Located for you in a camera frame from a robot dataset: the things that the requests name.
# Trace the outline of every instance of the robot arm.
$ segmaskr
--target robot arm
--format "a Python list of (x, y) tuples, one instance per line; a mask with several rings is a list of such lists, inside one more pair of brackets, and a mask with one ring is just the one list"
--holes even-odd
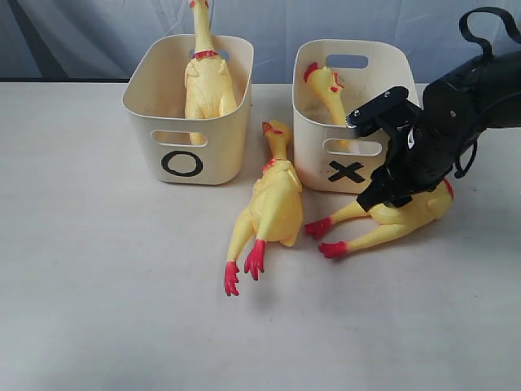
[[(499, 16), (509, 37), (521, 44), (521, 33), (507, 11), (496, 7), (469, 11), (460, 19), (460, 32), (467, 41), (478, 43), (483, 54), (429, 84), (423, 110), (407, 100), (405, 87), (396, 86), (346, 117), (357, 137), (382, 129), (390, 138), (385, 163), (357, 197), (365, 211), (381, 203), (399, 208), (412, 195), (433, 191), (454, 166), (455, 177), (462, 178), (486, 129), (521, 126), (521, 51), (494, 56), (490, 43), (468, 29), (467, 19), (475, 12)], [(471, 147), (469, 163), (462, 168), (461, 155)]]

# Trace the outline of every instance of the gray curtain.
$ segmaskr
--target gray curtain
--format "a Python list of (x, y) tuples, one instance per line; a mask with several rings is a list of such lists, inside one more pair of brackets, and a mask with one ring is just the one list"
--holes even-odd
[[(519, 24), (519, 0), (210, 0), (213, 33), (254, 45), (255, 83), (290, 83), (299, 46), (319, 38), (390, 43), (417, 82), (432, 81), (479, 54), (458, 19), (482, 6)], [(499, 18), (470, 22), (495, 52), (516, 48)], [(193, 33), (187, 0), (0, 0), (0, 28), (0, 77), (128, 78), (154, 41)]]

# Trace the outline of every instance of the black letter x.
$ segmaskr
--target black letter x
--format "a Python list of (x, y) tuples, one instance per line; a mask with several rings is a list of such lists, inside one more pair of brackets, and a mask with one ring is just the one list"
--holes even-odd
[(365, 181), (365, 179), (356, 172), (358, 169), (364, 167), (361, 163), (355, 162), (351, 163), (348, 167), (344, 167), (339, 162), (333, 160), (329, 165), (339, 171), (328, 178), (331, 182), (336, 182), (343, 177), (347, 177), (355, 183), (362, 183)]

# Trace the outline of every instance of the rubber chicken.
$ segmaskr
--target rubber chicken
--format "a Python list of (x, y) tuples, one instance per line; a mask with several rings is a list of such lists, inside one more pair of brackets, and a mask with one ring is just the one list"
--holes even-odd
[(347, 242), (321, 243), (318, 250), (326, 258), (342, 257), (365, 248), (371, 248), (410, 234), (426, 224), (441, 219), (453, 202), (453, 189), (444, 179), (433, 192), (413, 195), (413, 200), (401, 208), (374, 206), (367, 213), (356, 201), (341, 210), (304, 226), (308, 235), (319, 239), (339, 222), (356, 217), (372, 217), (380, 224), (367, 235)]
[[(194, 12), (195, 49), (185, 70), (185, 118), (207, 119), (225, 116), (237, 108), (233, 82), (226, 60), (212, 43), (208, 1), (191, 0)], [(191, 133), (194, 145), (204, 143), (200, 133)]]
[(291, 247), (295, 244), (303, 222), (300, 198), (302, 185), (293, 164), (287, 159), (287, 144), (292, 139), (291, 128), (272, 120), (262, 124), (273, 158), (263, 168), (262, 178), (253, 187), (249, 205), (240, 213), (232, 233), (225, 268), (225, 292), (239, 294), (237, 259), (249, 239), (256, 234), (253, 250), (244, 263), (244, 273), (252, 272), (255, 281), (259, 271), (264, 272), (264, 255), (267, 242), (280, 242)]
[[(346, 113), (342, 103), (344, 86), (339, 83), (339, 74), (329, 67), (318, 67), (318, 63), (312, 63), (304, 73), (304, 82), (309, 86), (314, 95), (326, 106), (331, 115), (333, 125), (345, 127)], [(348, 140), (338, 140), (337, 144), (345, 151), (358, 152), (354, 143)]]

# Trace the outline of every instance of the white tabletop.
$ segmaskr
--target white tabletop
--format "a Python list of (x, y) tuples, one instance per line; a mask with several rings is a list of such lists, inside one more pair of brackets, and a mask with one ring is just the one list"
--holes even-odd
[[(336, 264), (303, 235), (273, 244), (257, 282), (250, 243), (228, 297), (261, 122), (292, 123), (291, 87), (254, 86), (247, 158), (221, 187), (151, 176), (124, 88), (0, 84), (0, 390), (519, 389), (521, 131), (480, 138), (442, 221)], [(352, 196), (303, 199), (310, 222)]]

